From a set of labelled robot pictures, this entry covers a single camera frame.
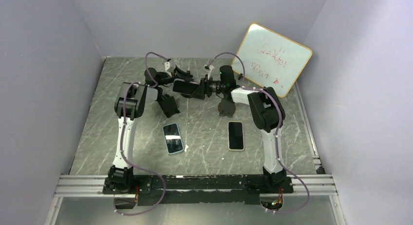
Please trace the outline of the purple phone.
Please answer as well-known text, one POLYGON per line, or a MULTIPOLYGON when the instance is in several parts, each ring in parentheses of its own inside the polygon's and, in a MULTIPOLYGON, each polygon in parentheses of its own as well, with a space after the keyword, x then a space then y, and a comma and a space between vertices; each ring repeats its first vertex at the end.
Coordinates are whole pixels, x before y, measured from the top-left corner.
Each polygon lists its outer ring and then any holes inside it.
POLYGON ((180 94, 191 95, 198 87, 199 84, 193 81, 175 79, 173 82, 172 90, 180 94))

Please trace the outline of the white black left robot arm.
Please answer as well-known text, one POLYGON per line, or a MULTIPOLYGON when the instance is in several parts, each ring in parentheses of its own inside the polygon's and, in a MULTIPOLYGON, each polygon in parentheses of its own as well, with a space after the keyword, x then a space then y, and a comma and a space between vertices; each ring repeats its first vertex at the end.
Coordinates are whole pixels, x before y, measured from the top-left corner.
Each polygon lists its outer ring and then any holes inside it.
POLYGON ((145 103, 156 101, 169 118, 178 114, 174 97, 164 94, 163 85, 171 84, 175 79, 192 81, 189 70, 183 71, 178 66, 165 65, 164 72, 158 72, 149 67, 145 70, 145 83, 124 82, 114 103, 114 111, 118 118, 118 140, 116 154, 112 166, 105 179, 103 192, 105 194, 130 193, 135 186, 133 166, 134 137, 138 118, 143 115, 145 103))

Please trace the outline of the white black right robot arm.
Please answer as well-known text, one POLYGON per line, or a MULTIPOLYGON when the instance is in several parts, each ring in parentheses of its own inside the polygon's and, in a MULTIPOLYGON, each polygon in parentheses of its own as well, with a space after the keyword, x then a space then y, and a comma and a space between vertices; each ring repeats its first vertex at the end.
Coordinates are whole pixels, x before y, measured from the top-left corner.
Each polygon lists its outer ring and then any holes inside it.
POLYGON ((264 148, 263 188, 276 192, 286 181, 286 168, 282 163, 278 134, 285 120, 285 112, 271 87, 248 89, 237 84, 232 66, 219 68, 219 80, 208 75, 196 83, 191 78, 184 79, 180 94, 188 98, 204 100, 212 94, 222 94, 218 112, 223 117, 233 117, 236 104, 248 105, 253 122, 262 134, 264 148))

